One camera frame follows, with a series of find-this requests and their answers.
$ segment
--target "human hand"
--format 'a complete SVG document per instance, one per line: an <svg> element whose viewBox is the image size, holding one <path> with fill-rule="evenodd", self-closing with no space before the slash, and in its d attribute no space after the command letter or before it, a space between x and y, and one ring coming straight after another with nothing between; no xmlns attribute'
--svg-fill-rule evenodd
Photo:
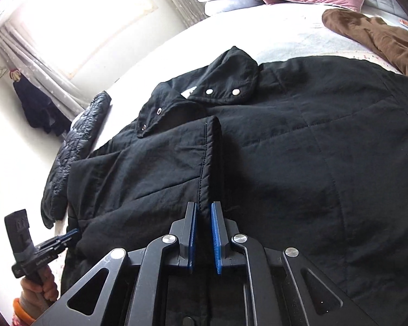
<svg viewBox="0 0 408 326"><path fill-rule="evenodd" d="M36 293L44 292L44 299L55 302L59 296L59 291L57 290L57 284L54 282L54 275L52 274L50 267L43 267L39 270L39 274L44 281L44 284L40 286L24 277L21 280L21 286L23 288L21 295L30 304L42 308L42 301L38 299Z"/></svg>

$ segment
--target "shiny black fabric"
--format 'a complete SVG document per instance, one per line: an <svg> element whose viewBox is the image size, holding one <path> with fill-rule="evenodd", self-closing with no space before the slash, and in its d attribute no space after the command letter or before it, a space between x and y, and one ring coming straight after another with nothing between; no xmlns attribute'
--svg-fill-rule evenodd
<svg viewBox="0 0 408 326"><path fill-rule="evenodd" d="M195 201L197 273L170 281L166 324L242 325L237 287L212 266L206 232L219 200L242 233L297 247L379 325L399 325L408 314L408 78L336 56L258 66L233 47L159 84L135 121L74 162L68 200L83 238L68 252L63 290L111 249L168 233Z"/></svg>
<svg viewBox="0 0 408 326"><path fill-rule="evenodd" d="M56 220L62 220L65 216L68 205L66 188L71 164L89 155L108 113L110 101L106 92L96 95L59 148L41 201L42 221L47 228L52 228Z"/></svg>

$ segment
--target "white tag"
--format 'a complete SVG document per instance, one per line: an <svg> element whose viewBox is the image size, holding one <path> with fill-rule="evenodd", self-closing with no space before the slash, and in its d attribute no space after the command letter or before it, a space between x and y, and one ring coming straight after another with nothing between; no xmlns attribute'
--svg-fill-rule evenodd
<svg viewBox="0 0 408 326"><path fill-rule="evenodd" d="M194 90L196 90L196 89L197 89L196 86L195 86L195 87L192 87L192 88L189 88L189 89L186 89L184 92L181 93L181 95L183 95L183 97L185 97L185 98L187 99L187 98L189 98L189 96L191 95L191 93L192 93Z"/></svg>

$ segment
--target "triangular cutout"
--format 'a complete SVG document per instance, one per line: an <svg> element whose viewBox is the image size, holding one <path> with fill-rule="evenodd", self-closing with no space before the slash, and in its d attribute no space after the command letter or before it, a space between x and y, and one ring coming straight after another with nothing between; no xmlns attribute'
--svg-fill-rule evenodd
<svg viewBox="0 0 408 326"><path fill-rule="evenodd" d="M316 275L309 269L302 269L304 278L314 308L318 315L338 309L343 306L343 302L337 297Z"/></svg>
<svg viewBox="0 0 408 326"><path fill-rule="evenodd" d="M71 297L68 307L87 316L92 315L108 274L107 268L100 269Z"/></svg>

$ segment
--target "orange sleeve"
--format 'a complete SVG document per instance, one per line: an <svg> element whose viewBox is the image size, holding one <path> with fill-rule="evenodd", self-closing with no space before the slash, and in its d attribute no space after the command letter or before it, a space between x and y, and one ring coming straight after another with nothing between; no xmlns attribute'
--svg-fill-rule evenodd
<svg viewBox="0 0 408 326"><path fill-rule="evenodd" d="M21 307L19 298L14 299L13 308L15 315L23 322L25 322L27 325L31 325L35 322L35 319L32 318L27 312L25 312L24 309Z"/></svg>

